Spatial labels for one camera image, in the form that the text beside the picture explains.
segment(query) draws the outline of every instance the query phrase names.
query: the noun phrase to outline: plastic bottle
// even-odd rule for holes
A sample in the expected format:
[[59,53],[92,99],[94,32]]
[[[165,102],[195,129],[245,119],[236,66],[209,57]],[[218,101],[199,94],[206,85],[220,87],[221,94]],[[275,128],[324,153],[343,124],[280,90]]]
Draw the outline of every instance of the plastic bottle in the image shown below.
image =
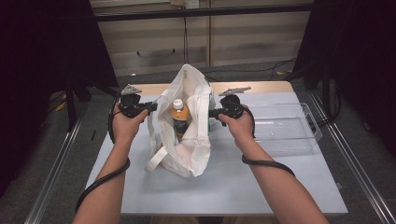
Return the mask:
[[176,99],[173,102],[171,115],[174,120],[174,128],[179,141],[183,137],[183,134],[187,131],[187,128],[189,126],[189,114],[189,108],[183,104],[183,101],[181,101],[180,99]]

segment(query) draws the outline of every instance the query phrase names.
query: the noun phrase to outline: gray floor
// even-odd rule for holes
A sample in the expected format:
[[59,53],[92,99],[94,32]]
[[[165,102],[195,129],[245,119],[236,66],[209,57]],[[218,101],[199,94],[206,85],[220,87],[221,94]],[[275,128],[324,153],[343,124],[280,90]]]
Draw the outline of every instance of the gray floor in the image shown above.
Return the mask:
[[[248,72],[270,68],[273,63],[239,64],[216,68],[200,68],[208,80],[253,81],[268,80],[271,71]],[[290,70],[292,63],[279,70]],[[169,83],[176,72],[120,77],[123,87],[126,83]],[[275,75],[273,80],[282,76]],[[291,82],[301,102],[314,106],[301,79]],[[92,89],[92,100],[88,104],[78,136],[67,156],[64,169],[49,200],[41,223],[67,223],[74,215],[74,206],[83,190],[103,139],[106,136],[106,114],[111,97]],[[396,159],[384,148],[375,133],[364,129],[359,113],[342,97],[342,110],[335,121],[350,144],[366,174],[371,178],[386,204],[396,211]],[[58,155],[67,135],[67,111],[51,111],[45,121],[35,153],[24,165],[20,175],[10,184],[0,199],[0,223],[22,223],[27,218],[35,198],[46,181],[50,168]],[[319,141],[322,153],[329,165],[335,182],[340,183],[340,193],[349,211],[348,215],[329,217],[331,223],[381,223],[366,194],[354,177],[340,149],[326,127],[321,128],[323,138]],[[149,217],[122,217],[121,223],[149,223]]]

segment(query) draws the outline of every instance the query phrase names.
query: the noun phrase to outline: wall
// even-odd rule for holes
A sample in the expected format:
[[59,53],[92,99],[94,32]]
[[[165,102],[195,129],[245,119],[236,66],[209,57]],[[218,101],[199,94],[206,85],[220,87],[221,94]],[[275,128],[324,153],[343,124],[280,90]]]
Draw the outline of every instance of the wall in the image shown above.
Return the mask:
[[[91,2],[96,14],[178,9],[166,0]],[[313,0],[201,0],[200,7],[311,2]],[[187,18],[188,59],[184,50],[183,18],[109,21],[100,22],[99,26],[116,76],[129,76],[178,70],[187,62],[202,67],[287,60],[297,56],[308,17],[309,12],[291,12]]]

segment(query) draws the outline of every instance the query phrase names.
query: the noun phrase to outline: white tote bag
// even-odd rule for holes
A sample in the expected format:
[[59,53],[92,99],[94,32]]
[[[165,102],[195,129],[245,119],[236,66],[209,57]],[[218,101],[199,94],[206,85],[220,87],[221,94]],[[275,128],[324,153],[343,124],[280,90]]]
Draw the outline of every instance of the white tote bag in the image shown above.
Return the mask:
[[[156,142],[152,119],[148,119],[151,149],[146,170],[151,172],[161,163],[167,170],[184,177],[201,175],[210,156],[208,111],[215,108],[213,90],[200,71],[184,64],[162,97],[158,112],[162,142]],[[191,123],[180,142],[171,116],[176,99],[187,105],[191,115]]]

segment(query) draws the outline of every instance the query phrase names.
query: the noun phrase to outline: table surface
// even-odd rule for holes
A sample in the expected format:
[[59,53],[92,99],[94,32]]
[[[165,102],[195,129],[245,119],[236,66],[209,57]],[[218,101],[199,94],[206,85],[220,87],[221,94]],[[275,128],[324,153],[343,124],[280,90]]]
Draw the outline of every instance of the table surface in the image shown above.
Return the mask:
[[[149,101],[161,94],[167,84],[135,86],[143,91],[142,100]],[[289,82],[221,82],[211,83],[211,86],[216,93],[228,88],[250,86],[252,90],[239,94],[241,102],[255,102],[260,97],[260,102],[269,105],[299,103]],[[183,178],[162,167],[157,167],[152,173],[144,171],[149,160],[149,131],[142,126],[132,145],[132,165],[126,176],[122,213],[183,216],[272,215],[273,212],[262,196],[253,174],[240,161],[241,153],[229,132],[224,132],[219,122],[211,128],[214,130],[210,134],[212,152],[204,174]],[[103,166],[111,145],[107,135],[87,186]],[[325,214],[347,213],[318,145],[315,145],[309,155],[279,157],[276,160],[287,164],[293,170]]]

